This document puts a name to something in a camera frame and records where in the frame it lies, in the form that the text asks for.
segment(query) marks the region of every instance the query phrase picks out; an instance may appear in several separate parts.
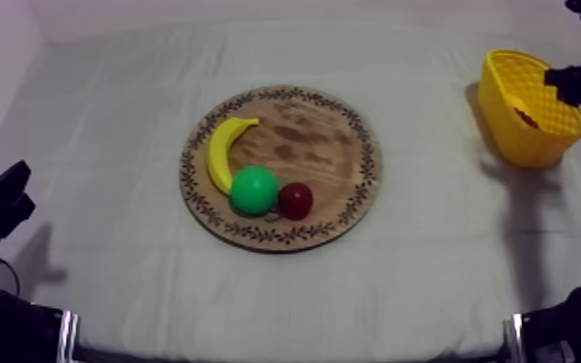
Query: white fabric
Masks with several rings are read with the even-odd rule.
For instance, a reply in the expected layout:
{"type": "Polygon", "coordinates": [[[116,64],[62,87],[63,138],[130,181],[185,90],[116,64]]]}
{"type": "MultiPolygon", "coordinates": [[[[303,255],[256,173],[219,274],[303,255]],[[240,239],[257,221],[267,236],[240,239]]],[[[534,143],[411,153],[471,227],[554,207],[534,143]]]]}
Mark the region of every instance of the white fabric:
{"type": "Polygon", "coordinates": [[[484,55],[501,47],[581,62],[508,37],[338,19],[49,48],[0,129],[0,173],[27,159],[38,204],[0,256],[25,297],[80,313],[83,342],[107,349],[251,362],[493,352],[502,319],[581,285],[581,142],[556,169],[518,171],[487,149],[469,105],[484,55]],[[275,84],[351,104],[384,157],[368,216],[288,256],[212,237],[178,182],[208,110],[275,84]]]}

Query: plastic basket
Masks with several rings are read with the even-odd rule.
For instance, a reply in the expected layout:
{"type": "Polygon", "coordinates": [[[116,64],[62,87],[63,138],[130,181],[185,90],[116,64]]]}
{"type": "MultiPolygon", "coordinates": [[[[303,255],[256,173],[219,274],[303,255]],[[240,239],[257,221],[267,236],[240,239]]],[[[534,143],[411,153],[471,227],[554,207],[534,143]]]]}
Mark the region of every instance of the plastic basket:
{"type": "Polygon", "coordinates": [[[556,88],[544,84],[547,69],[542,60],[513,50],[491,51],[484,60],[480,106],[500,153],[517,166],[552,165],[581,138],[581,110],[556,99],[556,88]]]}

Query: yellow banana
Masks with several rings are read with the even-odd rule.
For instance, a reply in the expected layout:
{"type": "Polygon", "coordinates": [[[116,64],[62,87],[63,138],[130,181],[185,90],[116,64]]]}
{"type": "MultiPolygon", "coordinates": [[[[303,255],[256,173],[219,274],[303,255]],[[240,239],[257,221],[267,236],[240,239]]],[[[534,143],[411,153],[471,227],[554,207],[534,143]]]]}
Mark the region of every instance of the yellow banana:
{"type": "Polygon", "coordinates": [[[214,185],[223,193],[230,195],[232,173],[228,164],[228,151],[236,138],[249,126],[257,126],[259,119],[240,119],[231,117],[219,125],[209,140],[207,169],[214,185]]]}

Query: green ball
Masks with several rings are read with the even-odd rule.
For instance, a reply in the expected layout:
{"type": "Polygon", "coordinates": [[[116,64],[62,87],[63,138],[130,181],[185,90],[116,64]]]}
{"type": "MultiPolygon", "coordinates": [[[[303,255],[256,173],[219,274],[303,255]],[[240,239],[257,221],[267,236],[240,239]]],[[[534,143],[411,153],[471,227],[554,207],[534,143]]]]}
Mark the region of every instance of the green ball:
{"type": "Polygon", "coordinates": [[[248,214],[260,214],[269,210],[277,200],[279,183],[268,169],[246,166],[232,182],[232,203],[248,214]]]}

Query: round wooden tray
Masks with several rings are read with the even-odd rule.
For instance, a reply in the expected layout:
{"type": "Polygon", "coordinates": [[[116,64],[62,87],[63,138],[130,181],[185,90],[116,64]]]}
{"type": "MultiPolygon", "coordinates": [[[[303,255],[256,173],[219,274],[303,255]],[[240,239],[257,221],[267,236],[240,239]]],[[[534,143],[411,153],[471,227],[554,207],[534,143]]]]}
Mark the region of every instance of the round wooden tray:
{"type": "Polygon", "coordinates": [[[369,210],[381,184],[382,160],[370,127],[346,103],[302,87],[255,89],[212,109],[189,135],[180,162],[182,198],[216,236],[260,252],[296,252],[324,244],[353,227],[369,210]],[[280,187],[304,182],[314,204],[301,221],[239,216],[212,184],[207,171],[209,139],[231,117],[259,118],[235,141],[233,175],[261,165],[280,187]]]}

